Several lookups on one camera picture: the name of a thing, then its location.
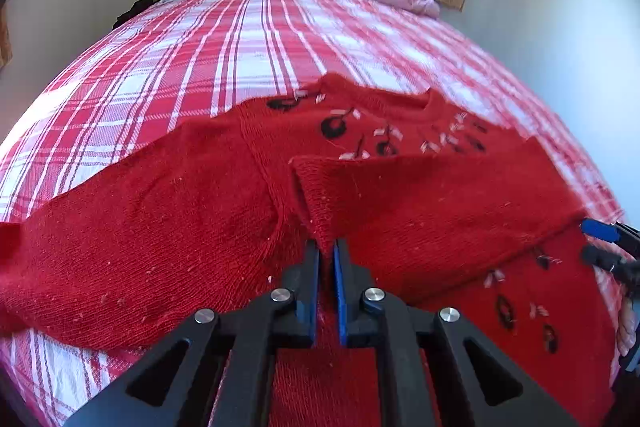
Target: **black fabric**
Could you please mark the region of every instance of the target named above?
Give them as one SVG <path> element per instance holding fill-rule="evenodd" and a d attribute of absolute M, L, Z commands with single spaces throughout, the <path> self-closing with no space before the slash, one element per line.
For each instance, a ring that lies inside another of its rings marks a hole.
<path fill-rule="evenodd" d="M 133 19 L 133 17 L 135 17 L 136 15 L 140 15 L 144 10 L 146 10 L 150 6 L 153 6 L 153 4 L 155 4 L 156 2 L 157 1 L 154 0 L 135 1 L 135 3 L 133 3 L 133 6 L 131 7 L 131 10 L 129 10 L 128 12 L 124 12 L 120 17 L 118 17 L 118 20 L 116 20 L 116 22 L 113 24 L 113 29 L 122 26 L 125 22 Z"/>

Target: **bedspread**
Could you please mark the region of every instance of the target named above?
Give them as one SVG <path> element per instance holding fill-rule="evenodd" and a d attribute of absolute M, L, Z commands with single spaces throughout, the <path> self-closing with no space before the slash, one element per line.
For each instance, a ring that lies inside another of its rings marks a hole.
<path fill-rule="evenodd" d="M 443 22 L 370 0 L 181 0 L 108 34 L 36 99 L 0 145 L 0 220 L 24 220 L 186 118 L 292 94 L 327 71 L 401 92 L 436 86 L 487 120 L 537 136 L 591 216 L 622 216 L 559 118 Z M 617 286 L 595 277 L 616 322 Z M 34 330 L 0 339 L 0 363 L 44 426 L 62 425 L 139 355 L 65 346 Z M 611 367 L 613 377 L 615 360 Z"/>

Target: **red sweater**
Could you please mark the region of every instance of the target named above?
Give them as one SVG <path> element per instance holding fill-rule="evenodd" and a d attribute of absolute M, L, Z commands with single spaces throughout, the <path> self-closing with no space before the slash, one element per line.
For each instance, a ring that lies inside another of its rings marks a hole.
<path fill-rule="evenodd" d="M 1 225 L 0 331 L 149 346 L 200 307 L 229 311 L 276 287 L 309 235 L 323 255 L 346 237 L 380 287 L 411 305 L 456 306 L 596 425 L 610 405 L 614 334 L 578 259 L 581 215 L 537 141 L 433 89 L 406 96 L 328 74 L 297 99 L 189 121 Z M 539 247 L 562 263 L 544 269 Z M 504 281 L 485 288 L 497 266 Z M 316 349 L 279 358 L 273 426 L 378 424 L 374 357 L 338 347 L 327 287 Z M 506 326 L 498 295 L 515 311 Z"/>

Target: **plaid bedsheet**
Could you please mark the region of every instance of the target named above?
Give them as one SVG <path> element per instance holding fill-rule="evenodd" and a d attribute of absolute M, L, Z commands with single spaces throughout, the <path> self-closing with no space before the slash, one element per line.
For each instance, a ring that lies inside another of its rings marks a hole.
<path fill-rule="evenodd" d="M 0 220 L 24 220 L 189 117 L 291 94 L 327 71 L 402 92 L 435 86 L 537 136 L 593 217 L 622 216 L 559 118 L 444 23 L 369 0 L 182 0 L 108 34 L 36 99 L 0 145 Z M 616 322 L 617 286 L 596 277 Z M 0 363 L 43 426 L 61 425 L 139 355 L 65 346 L 34 330 L 0 339 Z"/>

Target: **mattress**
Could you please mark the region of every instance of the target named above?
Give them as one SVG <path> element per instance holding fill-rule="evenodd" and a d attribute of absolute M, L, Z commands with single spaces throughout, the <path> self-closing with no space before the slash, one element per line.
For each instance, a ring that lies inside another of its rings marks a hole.
<path fill-rule="evenodd" d="M 487 120 L 536 136 L 591 216 L 622 217 L 561 120 L 443 22 L 370 0 L 181 0 L 153 6 L 94 44 L 20 118 L 0 145 L 0 220 L 26 219 L 188 118 L 293 94 L 327 71 L 398 92 L 434 86 Z M 617 285 L 594 276 L 615 322 Z M 65 346 L 46 331 L 0 339 L 0 363 L 44 426 L 62 425 L 141 353 Z M 611 367 L 613 378 L 615 361 Z"/>

